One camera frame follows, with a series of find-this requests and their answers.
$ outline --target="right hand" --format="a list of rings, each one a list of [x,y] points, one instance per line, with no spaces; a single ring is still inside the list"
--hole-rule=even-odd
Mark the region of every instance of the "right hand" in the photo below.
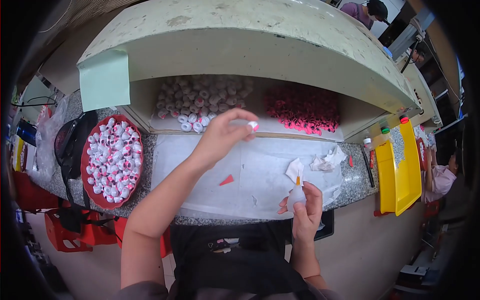
[[[257,121],[255,114],[240,108],[234,108],[215,117],[193,150],[190,157],[211,169],[224,158],[240,140],[246,142],[255,138],[250,125],[232,125],[230,121],[243,119]]]
[[[308,181],[303,182],[303,192],[307,198],[306,205],[303,203],[295,203],[293,216],[292,234],[296,241],[313,243],[315,234],[322,219],[322,191]],[[288,196],[280,202],[279,214],[287,211]]]

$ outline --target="work table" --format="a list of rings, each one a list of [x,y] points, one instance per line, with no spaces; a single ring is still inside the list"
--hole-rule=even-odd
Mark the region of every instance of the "work table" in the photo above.
[[[82,100],[80,96],[80,91],[73,93],[70,96],[67,115],[65,122],[77,118],[82,113]],[[114,115],[118,113],[109,108],[103,108],[96,111],[98,114],[98,120],[102,120],[107,116]],[[144,145],[144,161],[143,161],[143,171],[141,174],[141,180],[139,186],[132,194],[130,199],[121,207],[115,208],[113,210],[106,210],[98,205],[96,205],[92,200],[90,200],[90,207],[93,210],[108,213],[115,216],[128,217],[135,206],[145,197],[151,190],[151,178],[152,178],[152,169],[153,169],[153,152],[156,145],[157,135],[156,134],[144,134],[142,135],[142,142]],[[367,196],[370,196],[378,192],[378,169],[376,158],[374,158],[374,164],[372,169],[373,181],[375,182],[375,187],[370,186],[370,180],[368,177],[367,169],[365,167],[365,162],[362,157],[362,146],[359,144],[348,144],[348,143],[339,143],[342,151],[347,154],[347,156],[352,156],[353,167],[350,167],[348,164],[348,158],[341,163],[343,182],[341,186],[341,193],[338,196],[337,200],[333,203],[327,205],[325,210],[331,210],[339,208],[350,203],[359,201]],[[65,191],[65,186],[61,177],[60,167],[58,164],[55,166],[55,172],[52,176],[52,179],[44,182],[32,180],[38,184],[40,187],[45,190],[63,198],[67,199],[67,194]],[[70,179],[68,180],[69,187],[72,191],[73,201],[79,205],[84,205],[83,200],[83,185],[81,178]],[[181,225],[236,225],[236,224],[247,224],[247,223],[259,223],[266,222],[268,220],[260,219],[207,219],[207,218],[198,218],[198,217],[186,217],[186,216],[176,216],[174,219],[175,224]]]

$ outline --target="left hand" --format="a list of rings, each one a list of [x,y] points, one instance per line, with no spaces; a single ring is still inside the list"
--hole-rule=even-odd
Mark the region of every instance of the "left hand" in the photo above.
[[[236,119],[257,121],[258,117],[240,108],[234,108],[222,113],[210,122],[190,157],[204,164],[207,169],[211,169],[240,140],[246,142],[253,140],[255,135],[252,134],[250,125],[238,126],[230,124],[231,121]]]

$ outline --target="tiled floor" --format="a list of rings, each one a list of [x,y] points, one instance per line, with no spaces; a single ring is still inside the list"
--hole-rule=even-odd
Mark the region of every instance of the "tiled floor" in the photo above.
[[[335,211],[335,233],[317,241],[316,255],[331,289],[346,299],[378,299],[394,282],[419,244],[423,205],[399,217],[374,217],[374,197]],[[57,266],[76,300],[104,300],[120,288],[117,245],[95,246],[92,252],[57,252],[48,240],[43,214],[28,215],[36,238]],[[285,258],[290,259],[291,246]],[[163,259],[165,283],[174,281],[173,255]]]

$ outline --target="plastic squeeze bottle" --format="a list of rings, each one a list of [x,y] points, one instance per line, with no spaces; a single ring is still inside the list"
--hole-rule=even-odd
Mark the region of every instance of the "plastic squeeze bottle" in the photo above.
[[[302,202],[303,205],[307,203],[307,198],[305,197],[305,193],[300,185],[300,176],[297,176],[297,182],[293,186],[292,192],[287,199],[287,209],[289,212],[294,213],[293,205],[297,202]]]

